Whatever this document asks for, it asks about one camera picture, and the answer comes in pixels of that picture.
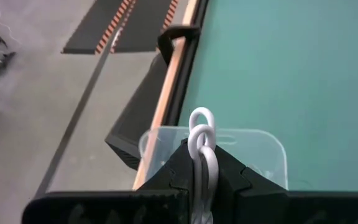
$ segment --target orange striped edge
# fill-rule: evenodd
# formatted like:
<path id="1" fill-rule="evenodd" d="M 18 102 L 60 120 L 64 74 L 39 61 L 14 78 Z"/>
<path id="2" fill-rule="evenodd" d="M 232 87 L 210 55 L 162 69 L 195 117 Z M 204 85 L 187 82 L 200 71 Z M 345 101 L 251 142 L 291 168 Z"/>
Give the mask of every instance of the orange striped edge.
<path id="1" fill-rule="evenodd" d="M 171 25 L 177 6 L 178 6 L 178 0 L 172 0 L 171 3 L 169 4 L 169 9 L 167 15 L 165 16 L 164 23 L 161 28 L 161 33 L 163 33 L 165 29 L 167 29 L 168 26 Z"/>
<path id="2" fill-rule="evenodd" d="M 116 37 L 115 41 L 112 43 L 112 46 L 110 48 L 110 53 L 111 54 L 113 54 L 116 51 L 117 43 L 118 43 L 119 38 L 120 38 L 120 36 L 122 34 L 122 31 L 124 30 L 125 26 L 127 25 L 128 18 L 131 16 L 132 10 L 135 7 L 135 3 L 136 3 L 136 0 L 132 0 L 132 3 L 129 6 L 129 9 L 127 11 L 127 14 L 125 15 L 124 21 L 121 24 L 121 31 L 120 31 L 120 33 L 117 34 L 117 37 Z"/>
<path id="3" fill-rule="evenodd" d="M 121 19 L 122 15 L 125 13 L 126 9 L 129 7 L 131 1 L 132 0 L 122 1 L 121 5 L 119 6 L 116 12 L 116 15 L 114 15 L 107 29 L 104 31 L 104 34 L 102 35 L 102 38 L 100 39 L 98 45 L 96 46 L 96 50 L 94 51 L 95 54 L 100 54 L 103 51 L 107 42 L 110 39 L 111 34 L 114 32 L 115 28 L 118 25 L 119 20 Z"/>

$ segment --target black plastic part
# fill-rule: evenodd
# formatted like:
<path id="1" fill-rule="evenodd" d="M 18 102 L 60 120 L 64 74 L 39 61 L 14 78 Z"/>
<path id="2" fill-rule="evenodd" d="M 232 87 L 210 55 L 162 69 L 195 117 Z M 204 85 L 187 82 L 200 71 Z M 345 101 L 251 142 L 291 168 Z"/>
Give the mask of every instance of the black plastic part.
<path id="1" fill-rule="evenodd" d="M 171 26 L 168 27 L 158 37 L 158 47 L 161 51 L 162 57 L 167 65 L 171 61 L 173 54 L 172 41 L 179 37 L 184 37 L 187 40 L 198 37 L 201 29 L 196 26 Z"/>
<path id="2" fill-rule="evenodd" d="M 177 190 L 58 192 L 31 201 L 22 224 L 187 223 Z"/>
<path id="3" fill-rule="evenodd" d="M 356 223 L 358 192 L 289 192 L 282 223 Z"/>
<path id="4" fill-rule="evenodd" d="M 215 155 L 219 164 L 219 179 L 212 207 L 214 222 L 233 223 L 238 191 L 251 188 L 251 183 L 242 175 L 246 169 L 244 164 L 219 146 L 216 146 Z"/>
<path id="5" fill-rule="evenodd" d="M 187 144 L 182 144 L 157 173 L 137 191 L 175 189 L 186 195 L 181 212 L 184 223 L 190 223 L 193 208 L 193 161 L 188 153 Z"/>
<path id="6" fill-rule="evenodd" d="M 151 126 L 166 72 L 167 66 L 158 54 L 105 139 L 110 148 L 132 169 L 136 170 L 139 166 L 137 145 L 140 137 Z"/>
<path id="7" fill-rule="evenodd" d="M 287 191 L 250 168 L 243 170 L 242 176 L 252 187 L 237 193 L 235 223 L 282 223 Z"/>
<path id="8" fill-rule="evenodd" d="M 16 55 L 16 52 L 11 52 L 8 54 L 5 54 L 5 59 L 4 59 L 4 63 L 3 66 L 6 68 L 7 65 L 9 64 L 9 62 L 11 62 L 12 58 Z"/>
<path id="9" fill-rule="evenodd" d="M 96 0 L 64 46 L 64 54 L 94 54 L 121 0 Z"/>

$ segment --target clear plastic container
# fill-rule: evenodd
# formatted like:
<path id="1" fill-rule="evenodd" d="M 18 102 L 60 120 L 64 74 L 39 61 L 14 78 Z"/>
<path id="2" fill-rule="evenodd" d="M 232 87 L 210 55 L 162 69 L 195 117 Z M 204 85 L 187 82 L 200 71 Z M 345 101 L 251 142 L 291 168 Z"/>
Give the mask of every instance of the clear plastic container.
<path id="1" fill-rule="evenodd" d="M 139 141 L 139 151 L 146 164 L 145 181 L 164 165 L 179 147 L 180 141 L 188 135 L 187 127 L 171 126 L 159 127 L 143 134 Z M 216 144 L 244 165 L 288 189 L 285 150 L 272 134 L 257 129 L 217 129 Z"/>

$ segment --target wooden table edge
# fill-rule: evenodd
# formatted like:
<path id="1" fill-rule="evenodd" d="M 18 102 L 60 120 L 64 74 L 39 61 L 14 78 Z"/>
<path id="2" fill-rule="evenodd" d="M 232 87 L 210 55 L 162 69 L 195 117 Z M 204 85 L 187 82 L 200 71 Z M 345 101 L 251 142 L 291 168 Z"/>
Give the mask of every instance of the wooden table edge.
<path id="1" fill-rule="evenodd" d="M 198 0 L 189 0 L 187 3 L 185 15 L 183 16 L 182 24 L 190 25 L 191 20 L 193 18 L 193 14 L 196 9 Z M 169 95 L 173 86 L 173 82 L 175 80 L 180 59 L 183 55 L 183 48 L 185 45 L 185 38 L 180 38 L 176 42 L 175 50 L 173 51 L 172 59 L 169 64 L 167 75 L 165 76 L 164 84 L 162 86 L 160 98 L 158 99 L 157 107 L 155 109 L 152 125 L 150 129 L 155 129 L 162 124 L 163 116 L 165 110 L 167 108 Z M 154 151 L 155 139 L 149 139 L 147 143 L 147 147 L 144 153 L 144 158 L 140 160 L 139 168 L 136 173 L 136 178 L 134 185 L 132 187 L 133 190 L 138 189 L 145 182 L 147 169 L 149 167 L 152 154 Z"/>

